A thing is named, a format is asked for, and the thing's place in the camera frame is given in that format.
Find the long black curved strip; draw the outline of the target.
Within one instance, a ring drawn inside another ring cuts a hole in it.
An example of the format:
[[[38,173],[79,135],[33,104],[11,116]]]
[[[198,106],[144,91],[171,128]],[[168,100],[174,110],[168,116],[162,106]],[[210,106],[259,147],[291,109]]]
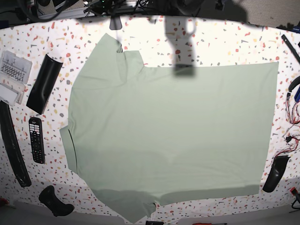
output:
[[[23,188],[30,187],[31,180],[16,138],[9,105],[3,101],[0,102],[0,132],[10,165],[17,181]]]

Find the red clamp tool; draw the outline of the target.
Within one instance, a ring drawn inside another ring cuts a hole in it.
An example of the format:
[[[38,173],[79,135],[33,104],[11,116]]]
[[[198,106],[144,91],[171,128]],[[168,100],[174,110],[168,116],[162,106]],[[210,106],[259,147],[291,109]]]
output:
[[[290,192],[292,193],[292,195],[297,199],[297,201],[300,201],[300,194],[297,191],[297,189],[295,187],[291,188]]]

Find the black TV remote control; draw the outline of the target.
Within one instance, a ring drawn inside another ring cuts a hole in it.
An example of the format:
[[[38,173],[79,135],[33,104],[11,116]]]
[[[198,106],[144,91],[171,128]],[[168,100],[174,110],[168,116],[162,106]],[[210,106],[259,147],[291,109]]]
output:
[[[45,163],[45,153],[43,144],[42,121],[40,118],[31,117],[29,119],[30,144],[33,161],[38,164]]]

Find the light green T-shirt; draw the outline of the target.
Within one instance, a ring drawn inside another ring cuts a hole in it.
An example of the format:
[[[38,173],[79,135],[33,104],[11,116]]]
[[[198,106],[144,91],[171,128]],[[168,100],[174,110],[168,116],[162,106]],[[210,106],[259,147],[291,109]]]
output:
[[[146,67],[104,35],[72,86],[68,167],[131,223],[157,204],[255,195],[277,74],[277,63]]]

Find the black curved shell right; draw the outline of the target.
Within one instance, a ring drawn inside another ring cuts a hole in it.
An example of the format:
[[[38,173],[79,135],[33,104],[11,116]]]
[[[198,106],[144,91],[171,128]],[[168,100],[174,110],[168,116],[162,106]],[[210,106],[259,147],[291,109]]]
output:
[[[262,188],[264,192],[271,193],[276,189],[281,178],[283,177],[283,174],[285,173],[285,169],[289,159],[289,156],[277,156],[274,159],[271,165],[270,173]]]

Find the clear plastic screw box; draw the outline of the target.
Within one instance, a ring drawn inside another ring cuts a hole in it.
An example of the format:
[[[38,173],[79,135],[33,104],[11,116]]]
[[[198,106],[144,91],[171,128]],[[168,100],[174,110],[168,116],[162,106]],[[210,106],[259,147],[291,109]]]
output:
[[[3,51],[0,58],[0,100],[14,106],[20,104],[28,82],[32,62]]]

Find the blue tool right edge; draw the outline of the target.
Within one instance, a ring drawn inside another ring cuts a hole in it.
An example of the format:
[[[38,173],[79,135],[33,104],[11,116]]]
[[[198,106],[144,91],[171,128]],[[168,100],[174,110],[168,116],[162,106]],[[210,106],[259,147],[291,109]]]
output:
[[[295,96],[294,96],[295,102],[300,102],[300,87],[298,88]]]

